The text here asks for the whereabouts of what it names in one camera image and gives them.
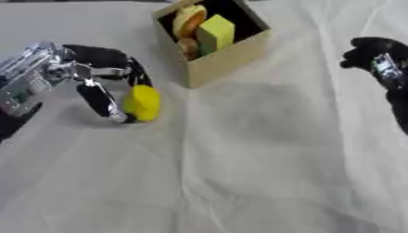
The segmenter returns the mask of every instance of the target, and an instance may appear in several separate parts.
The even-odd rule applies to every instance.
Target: white tablecloth
[[[74,85],[52,93],[0,146],[0,232],[408,232],[408,137],[373,78],[338,66],[356,36],[408,43],[407,1],[251,2],[274,30],[267,55],[191,90],[156,45],[166,5],[0,5],[1,57],[115,47],[163,99],[157,121],[117,127]]]

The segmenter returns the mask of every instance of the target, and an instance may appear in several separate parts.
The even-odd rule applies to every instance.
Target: black robotic finger
[[[76,91],[100,116],[109,117],[108,107],[112,103],[112,99],[107,96],[107,92],[104,92],[101,87],[82,84],[76,87]]]
[[[110,75],[102,75],[97,77],[110,81],[120,81],[126,78],[125,76],[110,76]]]
[[[130,86],[134,85],[146,85],[153,87],[150,77],[146,73],[143,66],[134,58],[129,58],[129,66],[131,68],[130,74],[128,75],[127,82]]]
[[[126,68],[128,66],[126,54],[116,49],[77,45],[64,45],[64,47],[76,54],[75,60],[80,64],[94,68]]]

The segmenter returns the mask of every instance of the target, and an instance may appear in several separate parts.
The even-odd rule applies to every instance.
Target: yellow cube
[[[201,24],[197,31],[197,38],[203,55],[233,44],[234,36],[235,25],[221,15],[214,15]]]
[[[153,87],[133,86],[123,98],[122,110],[132,114],[139,121],[154,120],[160,110],[160,95]]]

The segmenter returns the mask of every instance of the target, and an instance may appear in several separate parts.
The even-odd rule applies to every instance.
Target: hand
[[[368,71],[387,89],[392,87],[386,84],[377,72],[373,72],[373,59],[388,53],[402,71],[407,67],[408,46],[398,41],[380,37],[361,37],[354,38],[352,45],[355,48],[343,55],[344,60],[341,62],[341,67],[356,67]]]
[[[392,40],[379,37],[354,38],[352,45],[355,48],[344,54],[343,68],[360,68],[370,72],[377,81],[388,89],[387,99],[392,105],[392,111],[403,132],[408,135],[408,86],[403,88],[390,88],[383,82],[377,72],[373,72],[372,61],[375,57],[388,53],[394,63],[404,73],[407,72],[406,59],[408,58],[408,46]]]

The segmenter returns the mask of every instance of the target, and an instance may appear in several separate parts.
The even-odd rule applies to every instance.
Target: food item
[[[199,57],[199,43],[191,38],[181,38],[177,44],[183,51],[184,56],[188,61],[194,60]]]
[[[199,26],[197,39],[202,55],[207,55],[234,43],[235,25],[222,17],[214,15]]]
[[[197,28],[207,19],[203,5],[191,5],[179,9],[173,21],[173,34],[177,39],[194,37]]]

